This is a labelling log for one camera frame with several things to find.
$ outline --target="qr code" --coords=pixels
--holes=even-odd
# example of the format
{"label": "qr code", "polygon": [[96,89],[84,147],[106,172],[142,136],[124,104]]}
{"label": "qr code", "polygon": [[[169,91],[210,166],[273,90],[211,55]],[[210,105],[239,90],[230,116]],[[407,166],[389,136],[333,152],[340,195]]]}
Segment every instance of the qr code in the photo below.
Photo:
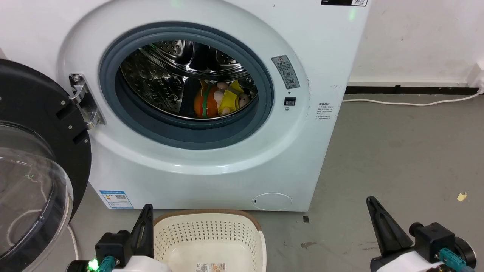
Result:
{"label": "qr code", "polygon": [[366,6],[366,3],[368,2],[368,0],[353,0],[353,3],[351,5],[353,6]]}

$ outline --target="washing machine door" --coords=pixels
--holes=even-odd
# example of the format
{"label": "washing machine door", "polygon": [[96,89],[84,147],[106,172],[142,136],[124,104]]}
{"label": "washing machine door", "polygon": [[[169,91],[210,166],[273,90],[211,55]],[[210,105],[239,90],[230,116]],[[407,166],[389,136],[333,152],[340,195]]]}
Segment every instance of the washing machine door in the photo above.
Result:
{"label": "washing machine door", "polygon": [[78,105],[44,74],[0,60],[0,86],[0,270],[33,271],[81,202],[91,143]]}
{"label": "washing machine door", "polygon": [[0,148],[27,152],[58,164],[70,180],[67,186],[71,187],[73,216],[91,169],[85,118],[73,102],[81,97],[70,97],[36,70],[2,59],[0,86]]}

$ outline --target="cable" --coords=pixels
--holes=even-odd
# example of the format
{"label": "cable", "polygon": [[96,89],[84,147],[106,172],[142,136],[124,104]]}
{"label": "cable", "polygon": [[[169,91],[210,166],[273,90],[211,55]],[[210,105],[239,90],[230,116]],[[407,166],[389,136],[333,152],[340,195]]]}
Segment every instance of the cable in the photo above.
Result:
{"label": "cable", "polygon": [[30,174],[30,172],[25,175],[24,177],[27,177],[27,179],[31,182],[38,182],[40,183],[40,192],[42,193],[42,196],[44,197],[44,201],[47,201],[47,196],[45,195],[45,192],[44,192],[44,184],[42,183],[41,180],[38,180],[38,181],[35,181],[32,179],[33,175]]}
{"label": "cable", "polygon": [[76,255],[76,260],[79,260],[79,252],[77,250],[77,241],[76,241],[76,236],[74,235],[74,232],[72,231],[71,225],[67,225],[67,229],[71,233],[71,238],[72,238],[72,244],[74,245],[74,253]]}
{"label": "cable", "polygon": [[459,101],[472,99],[472,98],[478,96],[479,94],[482,94],[483,92],[484,92],[484,88],[483,88],[482,92],[481,92],[481,90],[479,90],[479,92],[477,92],[476,94],[473,94],[473,95],[468,96],[468,97],[459,98],[459,99],[451,99],[451,100],[435,101],[435,102],[425,103],[425,104],[414,104],[414,103],[403,103],[403,102],[384,102],[384,101],[377,101],[377,100],[371,100],[371,99],[345,99],[345,100],[343,100],[343,102],[372,102],[372,103],[385,104],[385,105],[431,106],[431,105],[436,105],[436,104],[441,104],[441,103],[459,102]]}
{"label": "cable", "polygon": [[21,214],[19,217],[17,217],[14,221],[12,221],[12,223],[10,224],[10,226],[8,226],[8,230],[7,230],[7,243],[10,246],[14,246],[15,245],[14,243],[12,243],[12,240],[10,240],[10,233],[12,232],[12,228],[14,227],[15,223],[17,223],[18,220],[20,220],[22,217],[24,217],[25,215],[27,215],[29,213],[41,212],[41,211],[42,210],[30,210],[30,211],[26,211],[23,214]]}

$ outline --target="door hinge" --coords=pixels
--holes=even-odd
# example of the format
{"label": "door hinge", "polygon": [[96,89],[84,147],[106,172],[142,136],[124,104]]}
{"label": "door hinge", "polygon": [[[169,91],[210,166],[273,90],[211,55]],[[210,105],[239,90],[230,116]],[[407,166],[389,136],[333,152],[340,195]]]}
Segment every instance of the door hinge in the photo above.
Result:
{"label": "door hinge", "polygon": [[97,106],[83,74],[70,74],[73,95],[69,99],[77,105],[82,113],[87,129],[93,129],[97,124],[106,124]]}

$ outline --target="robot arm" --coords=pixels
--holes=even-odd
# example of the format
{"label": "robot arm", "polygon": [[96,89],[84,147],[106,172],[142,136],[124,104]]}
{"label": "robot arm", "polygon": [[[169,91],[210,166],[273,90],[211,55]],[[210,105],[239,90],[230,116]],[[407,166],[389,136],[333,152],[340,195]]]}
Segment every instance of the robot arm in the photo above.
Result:
{"label": "robot arm", "polygon": [[153,259],[153,242],[153,206],[146,204],[131,233],[105,233],[94,247],[96,259],[73,261],[66,272],[171,272]]}
{"label": "robot arm", "polygon": [[381,256],[370,262],[371,272],[473,272],[476,256],[462,238],[437,222],[413,223],[412,240],[376,198],[366,199]]}

